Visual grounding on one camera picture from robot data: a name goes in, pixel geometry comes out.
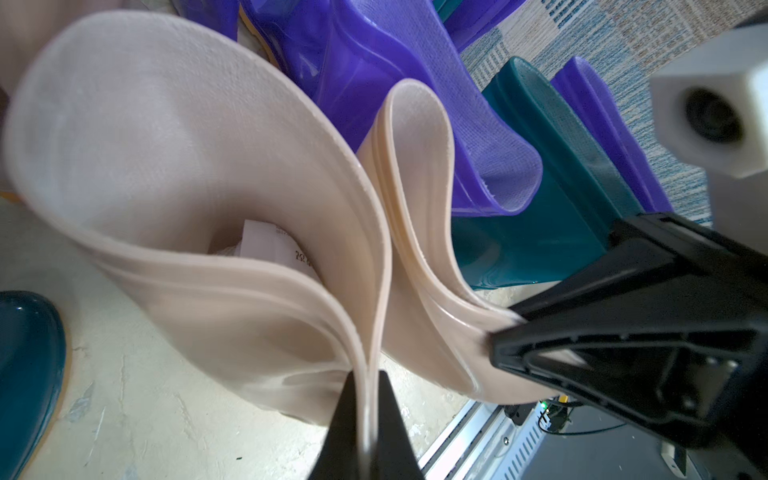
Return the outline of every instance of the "paper label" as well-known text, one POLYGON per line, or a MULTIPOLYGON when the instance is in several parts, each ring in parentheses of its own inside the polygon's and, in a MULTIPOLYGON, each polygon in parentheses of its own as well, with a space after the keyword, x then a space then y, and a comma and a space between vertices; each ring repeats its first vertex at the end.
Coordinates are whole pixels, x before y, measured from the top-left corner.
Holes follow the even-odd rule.
POLYGON ((299 244, 288 232, 272 223, 245 220, 243 239, 237 247, 226 248, 219 254, 278 263, 320 281, 312 262, 299 248, 299 244))

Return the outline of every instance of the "cable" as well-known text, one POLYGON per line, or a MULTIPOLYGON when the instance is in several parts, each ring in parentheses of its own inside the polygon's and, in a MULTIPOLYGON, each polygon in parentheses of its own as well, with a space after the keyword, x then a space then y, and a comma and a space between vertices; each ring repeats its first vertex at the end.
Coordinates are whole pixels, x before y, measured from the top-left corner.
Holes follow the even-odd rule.
POLYGON ((568 409, 575 409, 576 407, 580 407, 584 405, 583 402, 579 402, 578 400, 575 400, 573 402, 561 402, 559 400, 549 399, 549 400, 545 400, 545 403, 565 407, 568 409))
POLYGON ((567 432, 567 433, 560 433, 560 432, 550 432, 549 430, 547 430, 547 429, 545 429, 544 427, 542 427, 542 426, 541 426, 541 420, 544 418, 544 414, 545 414, 547 411, 548 411, 548 410, 545 410, 545 411, 543 411, 543 412, 542 412, 542 413, 541 413, 541 414, 538 416, 538 421, 536 422, 536 426, 538 427, 538 429, 539 429, 539 430, 541 430, 541 431, 542 431, 542 432, 544 432, 544 433, 547 433, 547 434, 549 434, 549 435, 556 435, 556 436, 560 436, 560 437, 576 437, 576 436, 579 436, 579 435, 592 435, 592 434, 594 434, 594 433, 609 432, 609 431, 611 431, 611 430, 619 429, 619 428, 621 428, 621 427, 623 427, 623 426, 625 426, 625 425, 626 425, 626 423, 621 423, 621 424, 619 424, 619 425, 614 425, 614 426, 612 426, 612 427, 608 427, 608 428, 606 428, 606 429, 588 430, 588 431, 586 431, 586 432, 567 432))

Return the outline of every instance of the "concrete floor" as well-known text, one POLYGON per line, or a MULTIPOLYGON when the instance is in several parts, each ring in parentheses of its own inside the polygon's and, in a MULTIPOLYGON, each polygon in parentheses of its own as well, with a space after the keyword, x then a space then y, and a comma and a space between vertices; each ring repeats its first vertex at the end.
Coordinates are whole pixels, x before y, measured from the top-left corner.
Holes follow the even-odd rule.
MULTIPOLYGON (((0 290, 49 298, 69 347, 57 412, 24 480, 306 478, 325 428, 260 410, 196 370, 64 237, 2 199, 0 290)), ((467 399, 390 359, 382 368, 419 457, 467 399)))

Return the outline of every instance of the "black wire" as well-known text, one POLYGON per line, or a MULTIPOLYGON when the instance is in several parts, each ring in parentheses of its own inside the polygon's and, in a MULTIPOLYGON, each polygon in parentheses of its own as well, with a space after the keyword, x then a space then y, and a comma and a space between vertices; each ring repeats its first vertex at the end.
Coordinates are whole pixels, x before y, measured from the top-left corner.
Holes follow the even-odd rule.
POLYGON ((536 422, 536 426, 538 427, 538 429, 539 429, 539 430, 541 430, 542 432, 544 432, 544 433, 546 433, 546 434, 549 434, 549 435, 556 435, 556 436, 560 436, 560 437, 577 437, 577 436, 579 436, 579 435, 592 435, 592 434, 594 434, 594 433, 609 432, 609 431, 611 431, 611 430, 619 429, 619 428, 621 428, 621 427, 623 427, 623 426, 625 426, 625 425, 626 425, 626 423, 621 423, 621 424, 619 424, 619 425, 614 425, 614 426, 612 426, 612 427, 608 427, 608 428, 606 428, 606 429, 588 430, 588 431, 586 431, 586 432, 566 432, 566 433, 560 433, 560 432, 550 432, 549 430, 547 430, 547 429, 545 429, 544 427, 542 427, 542 426, 541 426, 541 420, 544 418, 544 414, 545 414, 547 411, 548 411, 548 410, 545 410, 545 411, 543 411, 543 412, 541 413, 541 415, 539 415, 539 416, 538 416, 538 422, 536 422))
POLYGON ((580 407, 580 406, 584 405, 584 403, 579 402, 578 400, 575 400, 573 402, 560 402, 559 400, 549 399, 549 400, 545 400, 545 402, 547 404, 551 403, 552 405, 566 407, 566 408, 569 408, 569 409, 575 409, 576 407, 580 407))

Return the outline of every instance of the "patterned rug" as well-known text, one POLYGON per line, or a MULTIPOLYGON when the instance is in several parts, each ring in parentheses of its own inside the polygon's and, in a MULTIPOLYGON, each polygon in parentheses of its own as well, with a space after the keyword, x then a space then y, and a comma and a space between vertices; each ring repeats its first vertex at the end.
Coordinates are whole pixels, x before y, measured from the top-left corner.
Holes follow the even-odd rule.
POLYGON ((483 89, 512 56, 549 78, 572 56, 608 83, 676 212, 710 224, 707 179, 656 141, 648 77, 768 5, 766 0, 528 0, 462 59, 483 89))

